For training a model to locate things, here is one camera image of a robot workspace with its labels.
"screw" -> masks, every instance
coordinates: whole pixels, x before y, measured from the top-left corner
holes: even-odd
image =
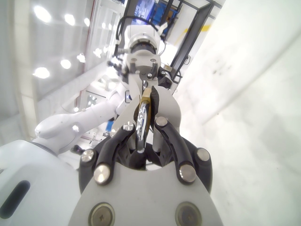
[[[94,171],[94,179],[97,184],[103,184],[109,179],[110,176],[110,168],[105,165],[99,165]]]
[[[82,159],[82,162],[89,162],[94,156],[94,151],[92,149],[87,149],[85,152],[82,153],[82,156],[80,157]]]
[[[127,123],[125,123],[123,126],[122,126],[122,129],[125,130],[125,131],[132,131],[134,128],[134,124],[130,121],[128,121]]]
[[[156,119],[156,124],[163,127],[167,124],[167,119],[163,116],[159,116],[157,119]]]
[[[115,213],[109,204],[101,203],[91,213],[91,226],[112,226],[115,222]]]
[[[184,164],[180,167],[179,173],[180,173],[182,180],[184,180],[188,183],[192,183],[193,181],[195,181],[196,172],[195,172],[195,169],[193,168],[193,166]]]
[[[210,158],[210,154],[204,148],[199,148],[197,150],[197,155],[198,155],[199,159],[202,160],[202,161],[208,161],[209,158]]]

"ceiling light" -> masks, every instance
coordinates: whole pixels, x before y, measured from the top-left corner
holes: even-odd
[[[66,15],[65,15],[65,21],[66,21],[68,24],[70,24],[71,26],[74,26],[74,24],[75,24],[75,19],[74,19],[74,17],[73,17],[72,14],[66,14]]]
[[[88,18],[84,19],[84,23],[86,24],[87,27],[90,26],[90,20]]]
[[[77,58],[81,63],[85,63],[85,62],[86,62],[86,58],[85,58],[85,55],[84,55],[83,53],[80,53],[79,55],[77,55],[76,58]]]
[[[78,128],[78,126],[76,126],[76,125],[73,125],[72,129],[73,129],[74,131],[76,131],[76,132],[79,132],[79,128]]]
[[[61,62],[60,62],[60,65],[65,68],[65,69],[69,69],[71,67],[71,63],[68,59],[63,59]]]
[[[39,67],[35,70],[34,76],[39,77],[39,78],[47,78],[49,77],[50,73],[45,67]]]
[[[50,22],[51,20],[51,16],[48,13],[48,11],[46,9],[44,9],[41,6],[35,6],[33,8],[33,11],[36,14],[36,17],[39,18],[40,20],[44,21],[44,22]]]
[[[99,49],[99,48],[96,48],[95,51],[93,52],[97,57],[101,58],[101,53],[102,53],[102,50]]]

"yellow stripe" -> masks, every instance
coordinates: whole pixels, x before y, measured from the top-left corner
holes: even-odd
[[[210,27],[211,27],[211,25],[204,25],[200,31],[201,31],[201,32],[206,32],[206,31],[209,30]],[[181,35],[178,37],[178,39],[176,40],[176,42],[175,42],[174,45],[177,45],[177,44],[178,44],[179,40],[182,38],[182,36],[183,36],[185,33],[187,33],[187,31],[188,31],[188,28],[186,28],[186,29],[181,33]]]

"black slot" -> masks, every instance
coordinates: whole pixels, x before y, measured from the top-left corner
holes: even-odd
[[[8,219],[14,214],[15,210],[17,209],[22,199],[25,197],[29,188],[30,183],[27,180],[23,180],[16,185],[14,190],[11,192],[11,194],[8,196],[8,198],[0,208],[0,217],[2,219]]]

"wire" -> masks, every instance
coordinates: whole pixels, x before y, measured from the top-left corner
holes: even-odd
[[[188,65],[188,64],[190,63],[191,57],[190,57],[190,55],[188,55],[188,57],[189,57],[189,61],[188,61],[187,64],[184,63],[184,65]]]

